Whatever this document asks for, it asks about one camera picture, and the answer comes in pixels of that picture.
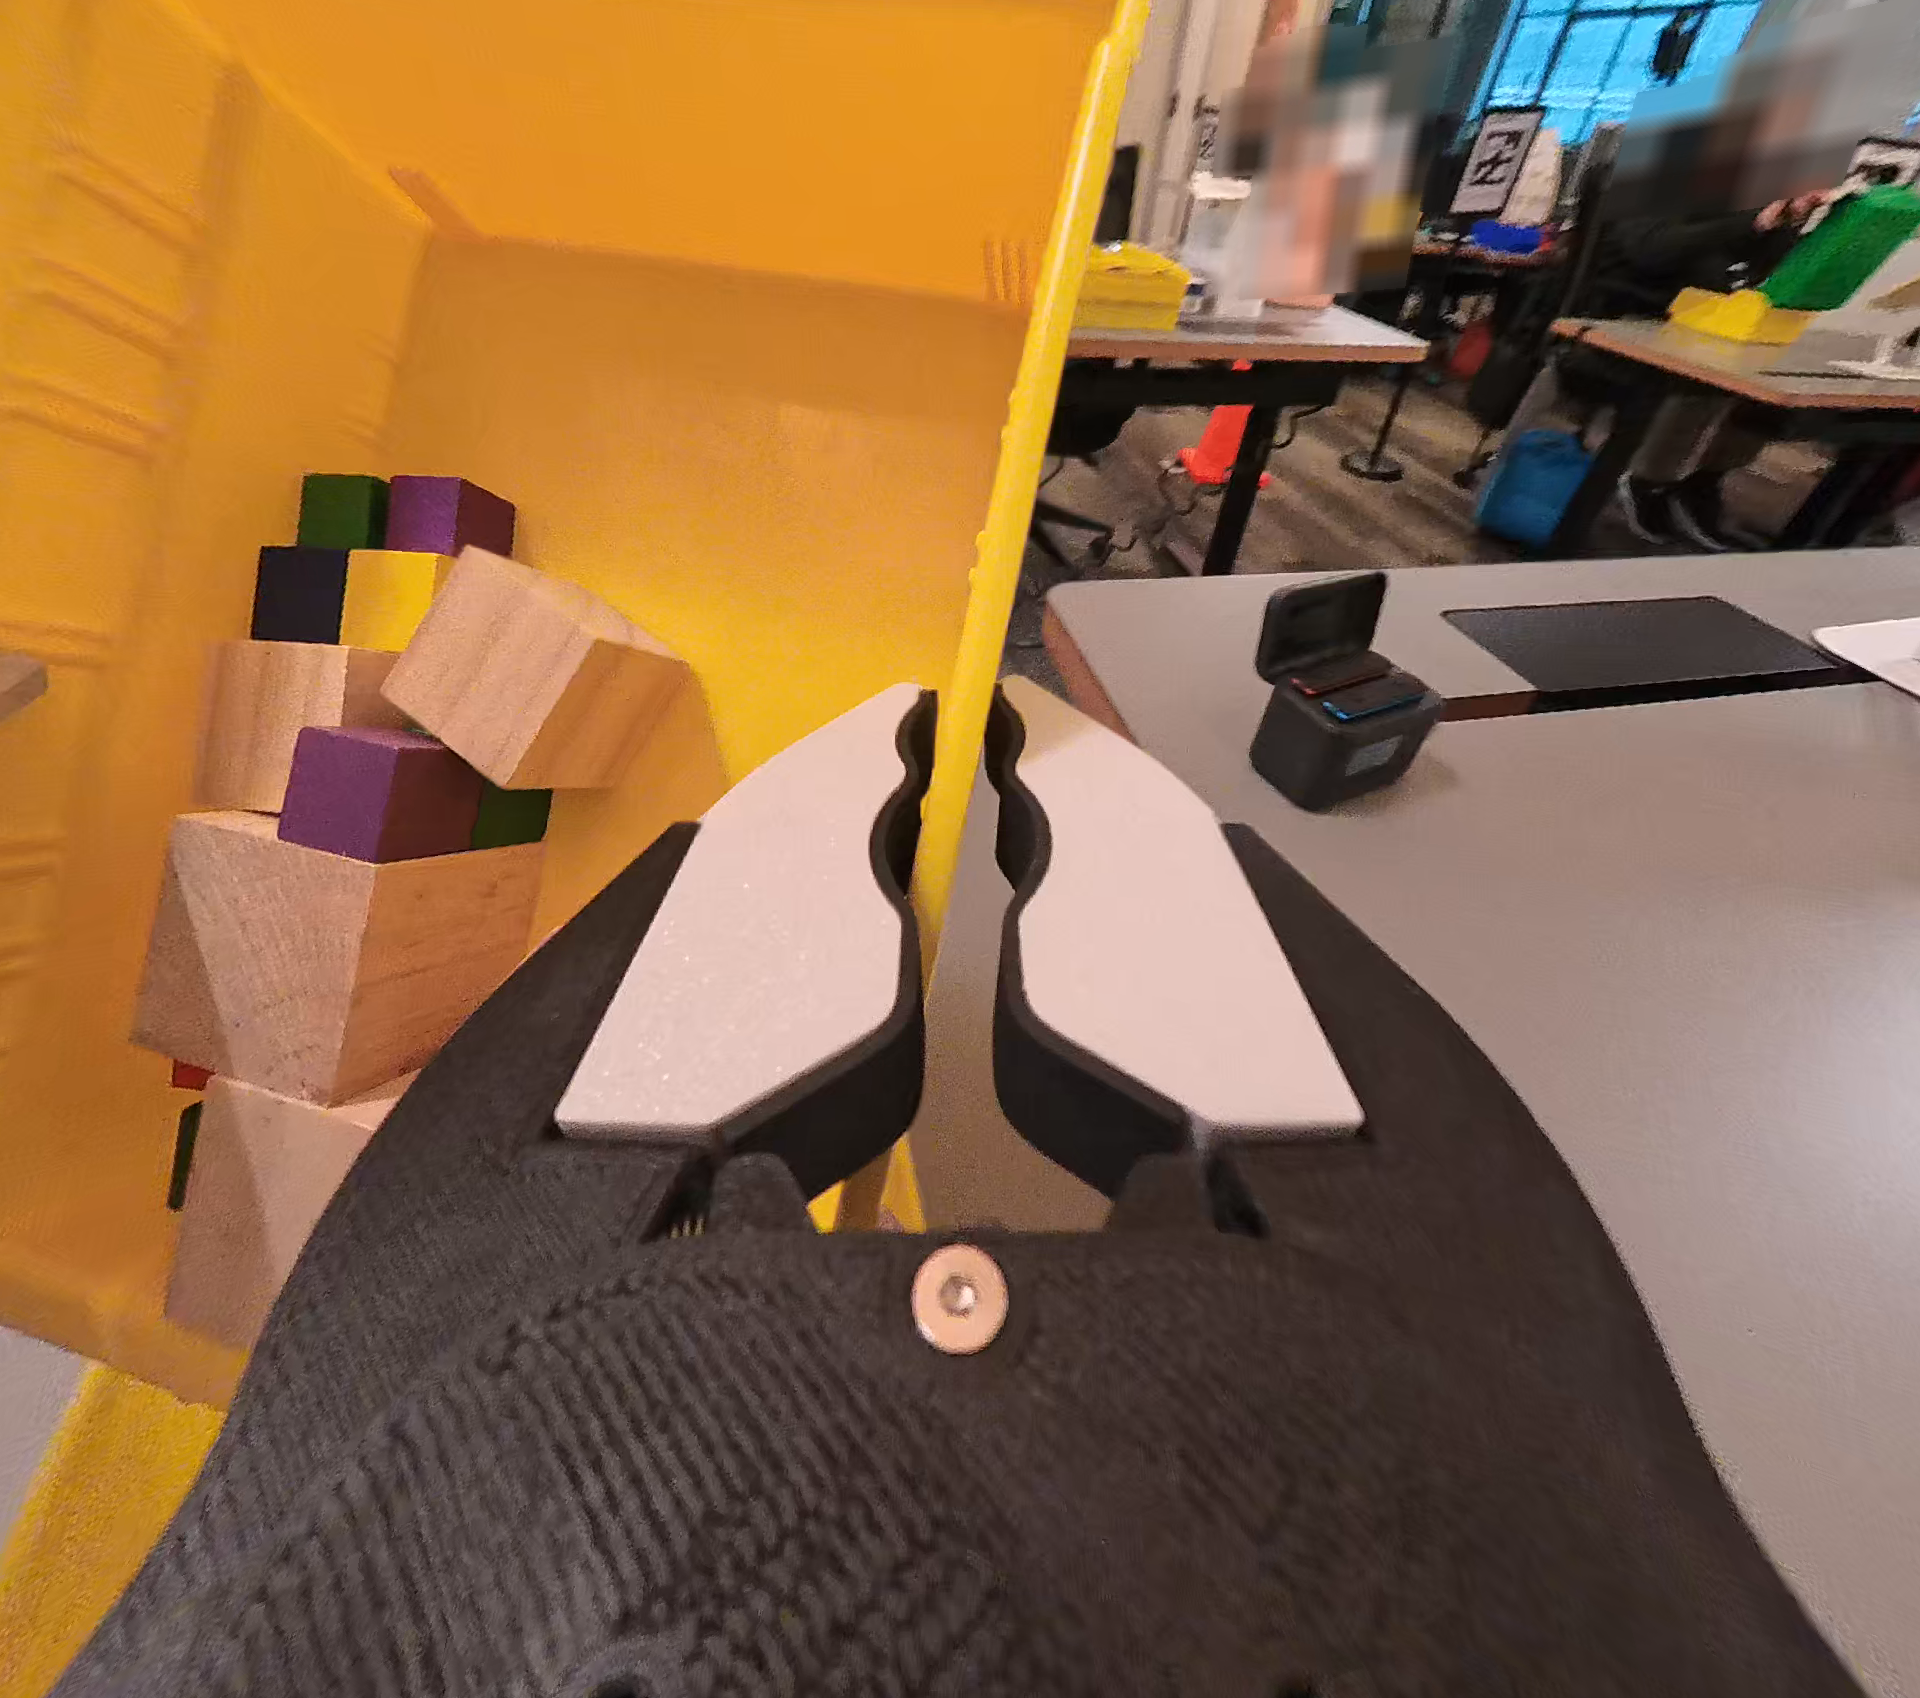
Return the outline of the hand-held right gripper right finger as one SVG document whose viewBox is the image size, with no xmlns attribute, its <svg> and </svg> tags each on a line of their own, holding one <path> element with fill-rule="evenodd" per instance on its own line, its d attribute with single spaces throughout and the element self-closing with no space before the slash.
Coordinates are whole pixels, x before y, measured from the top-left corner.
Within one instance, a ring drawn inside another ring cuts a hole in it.
<svg viewBox="0 0 1920 1698">
<path fill-rule="evenodd" d="M 1002 919 L 992 1085 L 1030 1149 L 1115 1201 L 1146 1159 L 1365 1129 L 1228 828 L 1029 678 L 990 710 Z"/>
</svg>

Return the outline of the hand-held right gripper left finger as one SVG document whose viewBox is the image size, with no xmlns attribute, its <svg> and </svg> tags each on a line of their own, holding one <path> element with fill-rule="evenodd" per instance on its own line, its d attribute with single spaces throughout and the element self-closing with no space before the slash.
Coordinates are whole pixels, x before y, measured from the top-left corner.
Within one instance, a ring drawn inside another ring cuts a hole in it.
<svg viewBox="0 0 1920 1698">
<path fill-rule="evenodd" d="M 887 1157 L 925 1088 L 939 726 L 934 690 L 887 686 L 660 836 L 649 919 L 589 960 L 553 1161 L 772 1159 L 813 1201 Z"/>
</svg>

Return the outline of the pile of wooden cubes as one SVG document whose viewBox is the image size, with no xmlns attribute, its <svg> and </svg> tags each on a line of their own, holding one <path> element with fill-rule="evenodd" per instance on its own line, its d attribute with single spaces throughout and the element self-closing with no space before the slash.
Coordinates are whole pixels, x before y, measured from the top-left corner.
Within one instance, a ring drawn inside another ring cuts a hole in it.
<svg viewBox="0 0 1920 1698">
<path fill-rule="evenodd" d="M 185 1097 L 165 1317 L 222 1348 L 420 1067 L 726 786 L 684 658 L 517 526 L 464 477 L 312 470 L 205 651 L 132 1042 Z"/>
</svg>

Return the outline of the yellow plastic box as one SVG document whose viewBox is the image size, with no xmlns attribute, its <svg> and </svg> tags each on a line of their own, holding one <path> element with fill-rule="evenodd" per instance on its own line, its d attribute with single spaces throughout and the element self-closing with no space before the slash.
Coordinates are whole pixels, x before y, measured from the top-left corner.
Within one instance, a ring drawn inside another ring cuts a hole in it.
<svg viewBox="0 0 1920 1698">
<path fill-rule="evenodd" d="M 86 1634 L 237 1354 L 165 1314 L 130 1042 L 207 667 L 302 477 L 441 474 L 683 663 L 524 943 L 724 780 L 939 697 L 949 891 L 1151 0 L 4 0 L 4 1324 L 90 1360 L 4 1596 Z"/>
</svg>

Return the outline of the green box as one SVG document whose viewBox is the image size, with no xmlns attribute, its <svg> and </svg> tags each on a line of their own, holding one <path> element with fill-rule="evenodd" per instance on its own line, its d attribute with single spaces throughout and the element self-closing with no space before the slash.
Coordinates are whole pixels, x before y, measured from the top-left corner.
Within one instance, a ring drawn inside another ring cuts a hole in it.
<svg viewBox="0 0 1920 1698">
<path fill-rule="evenodd" d="M 1879 183 L 1836 192 L 1783 262 L 1758 287 L 1772 310 L 1825 314 L 1839 310 L 1898 252 L 1918 229 L 1918 192 L 1906 183 Z"/>
</svg>

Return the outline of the black charging case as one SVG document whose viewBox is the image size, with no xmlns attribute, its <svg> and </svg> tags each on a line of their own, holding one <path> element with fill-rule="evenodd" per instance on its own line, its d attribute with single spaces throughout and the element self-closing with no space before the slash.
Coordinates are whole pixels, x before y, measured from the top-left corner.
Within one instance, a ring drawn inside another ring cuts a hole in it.
<svg viewBox="0 0 1920 1698">
<path fill-rule="evenodd" d="M 1267 705 L 1249 760 L 1299 811 L 1324 814 L 1399 783 L 1447 713 L 1429 681 L 1377 651 L 1387 590 L 1372 570 L 1265 605 L 1255 671 Z"/>
</svg>

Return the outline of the orange traffic cone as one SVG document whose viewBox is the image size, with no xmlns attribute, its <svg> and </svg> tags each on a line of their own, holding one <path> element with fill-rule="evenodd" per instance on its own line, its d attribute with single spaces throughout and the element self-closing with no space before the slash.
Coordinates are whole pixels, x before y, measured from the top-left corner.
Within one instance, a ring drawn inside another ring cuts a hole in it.
<svg viewBox="0 0 1920 1698">
<path fill-rule="evenodd" d="M 1224 490 L 1235 477 L 1252 406 L 1215 406 L 1196 444 L 1180 447 L 1175 463 L 1190 486 Z"/>
</svg>

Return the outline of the black desk mat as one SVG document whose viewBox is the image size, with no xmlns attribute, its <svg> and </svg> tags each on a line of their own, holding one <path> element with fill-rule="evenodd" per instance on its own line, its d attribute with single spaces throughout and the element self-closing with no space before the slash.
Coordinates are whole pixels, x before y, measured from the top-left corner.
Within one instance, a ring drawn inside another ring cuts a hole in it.
<svg viewBox="0 0 1920 1698">
<path fill-rule="evenodd" d="M 1537 713 L 1866 685 L 1868 673 L 1714 596 L 1450 609 Z"/>
</svg>

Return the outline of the blue bag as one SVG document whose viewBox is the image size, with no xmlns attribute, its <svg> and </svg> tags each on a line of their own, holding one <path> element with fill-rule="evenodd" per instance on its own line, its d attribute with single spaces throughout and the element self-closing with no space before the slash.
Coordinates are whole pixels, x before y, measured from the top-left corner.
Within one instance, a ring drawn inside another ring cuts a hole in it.
<svg viewBox="0 0 1920 1698">
<path fill-rule="evenodd" d="M 1480 480 L 1477 535 L 1508 551 L 1548 551 L 1592 463 L 1578 433 L 1550 424 L 1512 430 Z"/>
</svg>

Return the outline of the grey office table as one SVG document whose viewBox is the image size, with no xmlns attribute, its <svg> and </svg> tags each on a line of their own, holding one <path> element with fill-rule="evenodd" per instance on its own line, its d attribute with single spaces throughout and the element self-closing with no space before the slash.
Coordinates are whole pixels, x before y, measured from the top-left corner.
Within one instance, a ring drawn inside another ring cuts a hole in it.
<svg viewBox="0 0 1920 1698">
<path fill-rule="evenodd" d="M 1580 553 L 1673 391 L 1710 391 L 1769 412 L 1788 443 L 1833 454 L 1833 469 L 1790 516 L 1783 551 L 1836 551 L 1890 508 L 1917 461 L 1917 370 L 1857 363 L 1794 368 L 1764 344 L 1740 344 L 1646 319 L 1559 319 L 1550 335 L 1597 356 L 1622 400 L 1588 472 L 1548 538 L 1548 558 Z"/>
<path fill-rule="evenodd" d="M 1078 326 L 1069 337 L 1048 450 L 1091 458 L 1141 411 L 1247 406 L 1200 574 L 1237 570 L 1285 414 L 1324 411 L 1363 370 L 1416 368 L 1429 343 L 1340 307 L 1267 319 L 1190 319 L 1166 330 Z"/>
</svg>

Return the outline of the stack of yellow bins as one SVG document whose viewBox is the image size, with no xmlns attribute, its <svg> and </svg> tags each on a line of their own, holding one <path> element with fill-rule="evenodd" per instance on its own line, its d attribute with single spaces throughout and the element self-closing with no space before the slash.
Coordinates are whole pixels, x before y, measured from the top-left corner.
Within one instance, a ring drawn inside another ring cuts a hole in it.
<svg viewBox="0 0 1920 1698">
<path fill-rule="evenodd" d="M 1081 333 L 1173 333 L 1188 305 L 1192 273 L 1179 258 L 1121 241 L 1094 245 L 1072 310 Z"/>
</svg>

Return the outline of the white printed paper sheet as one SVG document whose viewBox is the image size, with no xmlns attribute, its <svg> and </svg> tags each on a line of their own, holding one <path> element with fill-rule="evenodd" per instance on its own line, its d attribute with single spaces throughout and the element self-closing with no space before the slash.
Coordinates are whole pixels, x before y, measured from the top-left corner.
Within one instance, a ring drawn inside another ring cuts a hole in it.
<svg viewBox="0 0 1920 1698">
<path fill-rule="evenodd" d="M 1918 700 L 1918 616 L 1821 627 L 1813 633 L 1813 641 L 1835 660 Z"/>
</svg>

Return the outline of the small yellow bin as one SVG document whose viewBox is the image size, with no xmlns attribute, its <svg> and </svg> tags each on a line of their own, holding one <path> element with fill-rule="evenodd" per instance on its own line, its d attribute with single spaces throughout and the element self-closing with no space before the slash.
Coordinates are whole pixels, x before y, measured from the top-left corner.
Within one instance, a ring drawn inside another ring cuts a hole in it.
<svg viewBox="0 0 1920 1698">
<path fill-rule="evenodd" d="M 1674 297 L 1666 320 L 1679 333 L 1717 343 L 1788 346 L 1808 330 L 1814 314 L 1783 309 L 1760 289 L 1712 293 L 1688 287 Z"/>
</svg>

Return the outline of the black and white tag sign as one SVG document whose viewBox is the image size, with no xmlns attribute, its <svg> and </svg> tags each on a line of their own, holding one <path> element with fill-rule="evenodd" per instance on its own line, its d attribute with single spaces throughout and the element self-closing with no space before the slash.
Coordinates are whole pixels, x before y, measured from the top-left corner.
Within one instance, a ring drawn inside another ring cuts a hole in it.
<svg viewBox="0 0 1920 1698">
<path fill-rule="evenodd" d="M 1543 107 L 1488 108 L 1463 162 L 1453 217 L 1543 229 L 1562 183 L 1562 138 Z"/>
</svg>

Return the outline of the large paned window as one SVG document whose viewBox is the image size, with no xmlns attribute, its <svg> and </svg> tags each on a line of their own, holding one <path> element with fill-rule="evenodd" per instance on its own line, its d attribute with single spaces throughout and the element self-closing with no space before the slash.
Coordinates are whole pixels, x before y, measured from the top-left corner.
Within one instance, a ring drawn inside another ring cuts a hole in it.
<svg viewBox="0 0 1920 1698">
<path fill-rule="evenodd" d="M 1739 54 L 1769 0 L 1508 0 L 1470 116 L 1529 108 L 1569 149 L 1618 127 L 1665 82 L 1663 41 L 1688 46 L 1681 76 Z"/>
</svg>

